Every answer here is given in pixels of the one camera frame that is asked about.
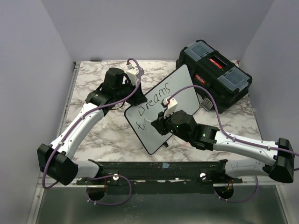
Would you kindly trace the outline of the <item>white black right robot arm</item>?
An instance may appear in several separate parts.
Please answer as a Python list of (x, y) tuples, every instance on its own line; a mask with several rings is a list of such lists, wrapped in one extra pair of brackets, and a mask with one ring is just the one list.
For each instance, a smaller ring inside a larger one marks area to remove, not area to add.
[(294, 180), (294, 154), (287, 139), (263, 141), (224, 133), (217, 127), (197, 123), (182, 110), (169, 116), (160, 112), (151, 125), (160, 135), (171, 133), (196, 149), (246, 156), (245, 160), (227, 161), (216, 169), (215, 178), (221, 183), (246, 175), (264, 175), (282, 183)]

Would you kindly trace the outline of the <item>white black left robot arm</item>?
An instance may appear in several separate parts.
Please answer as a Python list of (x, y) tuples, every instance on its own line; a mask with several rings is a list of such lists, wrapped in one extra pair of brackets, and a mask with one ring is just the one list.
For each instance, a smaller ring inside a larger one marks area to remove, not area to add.
[(41, 144), (37, 149), (40, 171), (62, 185), (76, 178), (88, 178), (93, 184), (103, 181), (100, 165), (93, 161), (74, 162), (75, 152), (90, 130), (112, 110), (116, 104), (145, 103), (142, 92), (142, 68), (128, 64), (128, 70), (109, 68), (104, 81), (90, 92), (77, 117), (49, 145)]

